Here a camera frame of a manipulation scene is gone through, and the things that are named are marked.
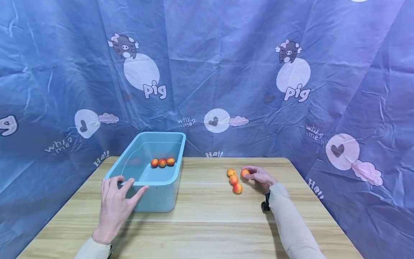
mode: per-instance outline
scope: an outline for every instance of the plastic bin rim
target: plastic bin rim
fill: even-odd
[[[179,134],[179,135],[183,136],[183,140],[181,141],[180,152],[178,154],[178,158],[177,158],[177,161],[176,161],[176,165],[178,165],[178,166],[175,168],[174,176],[170,180],[165,181],[165,182],[138,182],[138,181],[135,181],[133,186],[145,186],[145,185],[148,185],[148,186],[165,186],[165,185],[172,184],[177,179],[178,174],[180,172],[180,168],[181,168],[181,163],[182,163],[182,158],[183,158],[183,153],[184,153],[184,144],[185,144],[185,141],[187,139],[187,136],[184,133],[182,133],[182,132],[162,132],[162,131],[145,131],[145,132],[141,132],[138,135],[136,135],[136,137],[131,141],[131,143],[127,146],[127,148],[125,150],[128,150],[132,146],[132,144],[143,134],[160,134],[160,133],[162,133],[162,134]],[[110,175],[112,173],[112,169],[116,168],[118,166],[118,164],[120,163],[120,161],[122,160],[122,158],[124,158],[124,155],[125,155],[124,152],[121,154],[121,156],[118,158],[118,160],[116,160],[116,162],[109,169],[109,171],[106,173],[105,179],[110,178]]]

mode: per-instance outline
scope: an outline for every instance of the beige sleeve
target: beige sleeve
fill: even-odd
[[[81,247],[75,259],[108,259],[111,255],[111,245],[98,244],[89,238]]]
[[[269,190],[269,206],[289,258],[326,259],[283,185],[276,183]]]

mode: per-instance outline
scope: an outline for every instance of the white circle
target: white circle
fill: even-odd
[[[212,133],[220,133],[230,126],[230,115],[223,109],[212,109],[204,116],[204,125]]]
[[[125,60],[124,73],[128,82],[141,91],[144,90],[144,84],[151,86],[152,81],[159,81],[157,65],[149,56],[141,53]]]
[[[340,133],[328,141],[325,152],[334,167],[345,171],[358,159],[359,144],[351,135]]]
[[[286,93],[288,87],[296,89],[299,84],[305,86],[311,77],[311,67],[304,59],[296,58],[293,63],[285,63],[276,77],[276,86]]]
[[[90,138],[99,129],[101,123],[96,112],[81,109],[75,113],[75,126],[83,138]]]

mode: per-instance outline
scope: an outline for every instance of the right hand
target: right hand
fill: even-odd
[[[249,165],[242,167],[241,169],[248,170],[250,172],[250,174],[245,175],[244,178],[256,180],[266,189],[269,189],[272,185],[277,183],[277,180],[261,167]]]

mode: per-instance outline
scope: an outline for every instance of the blue plastic bin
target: blue plastic bin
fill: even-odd
[[[176,205],[185,139],[181,132],[142,132],[125,149],[105,178],[117,175],[123,175],[126,180],[134,178],[135,183],[127,198],[141,187],[150,186],[133,211],[169,212]],[[150,165],[154,158],[169,157],[176,160],[172,167],[152,168]]]

